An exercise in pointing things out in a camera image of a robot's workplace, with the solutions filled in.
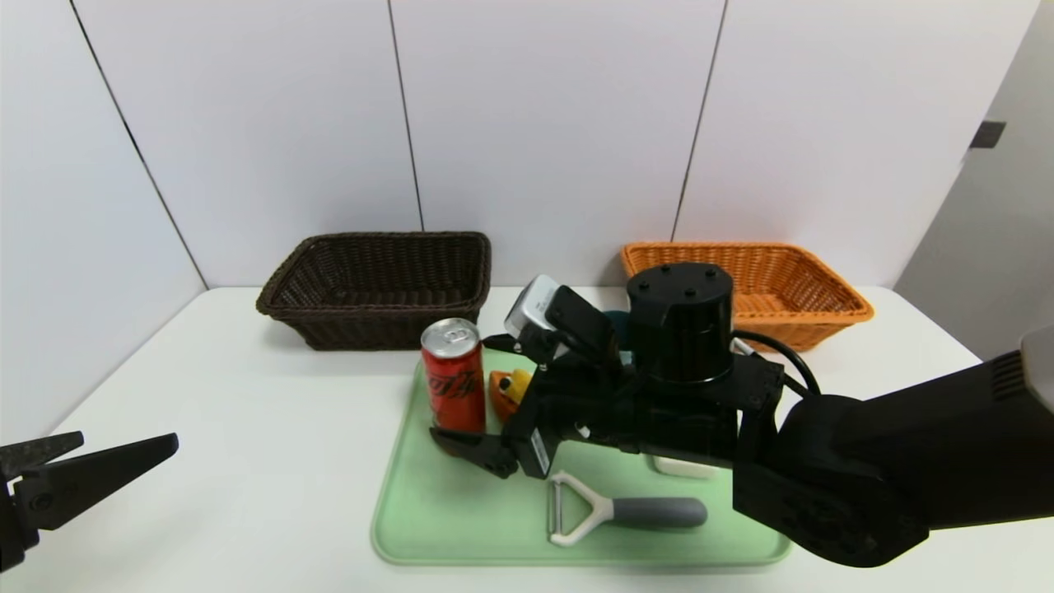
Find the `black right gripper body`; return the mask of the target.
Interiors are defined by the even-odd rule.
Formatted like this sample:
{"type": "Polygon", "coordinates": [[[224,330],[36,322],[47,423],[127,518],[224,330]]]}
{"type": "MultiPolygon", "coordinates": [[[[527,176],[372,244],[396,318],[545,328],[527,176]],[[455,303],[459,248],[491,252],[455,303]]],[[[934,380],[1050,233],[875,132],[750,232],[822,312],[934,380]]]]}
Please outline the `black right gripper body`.
{"type": "Polygon", "coordinates": [[[503,444],[527,476],[547,478],[565,441],[642,451],[630,381],[594,372],[535,372],[516,384],[520,398],[503,421],[503,444]]]}

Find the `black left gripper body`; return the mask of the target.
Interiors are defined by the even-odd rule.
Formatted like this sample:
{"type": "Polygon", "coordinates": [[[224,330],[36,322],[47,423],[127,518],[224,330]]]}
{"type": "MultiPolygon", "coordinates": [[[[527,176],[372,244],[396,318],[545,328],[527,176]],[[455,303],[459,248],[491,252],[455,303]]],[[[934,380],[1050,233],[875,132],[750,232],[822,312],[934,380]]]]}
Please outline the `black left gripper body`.
{"type": "Polygon", "coordinates": [[[35,477],[25,476],[14,485],[3,483],[1,492],[1,571],[24,562],[26,552],[39,543],[40,488],[35,477]]]}

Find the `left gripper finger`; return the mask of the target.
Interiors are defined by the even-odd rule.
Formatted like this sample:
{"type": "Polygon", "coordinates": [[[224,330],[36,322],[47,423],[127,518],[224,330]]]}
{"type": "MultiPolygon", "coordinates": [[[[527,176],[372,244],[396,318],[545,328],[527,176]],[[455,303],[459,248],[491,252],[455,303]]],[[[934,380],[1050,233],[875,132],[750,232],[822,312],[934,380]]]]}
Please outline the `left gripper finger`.
{"type": "Polygon", "coordinates": [[[1,447],[2,481],[11,481],[28,469],[38,468],[71,453],[84,443],[82,432],[65,432],[1,447]]]}
{"type": "Polygon", "coordinates": [[[176,434],[50,461],[21,474],[39,485],[39,530],[57,530],[147,475],[180,449],[176,434]]]}

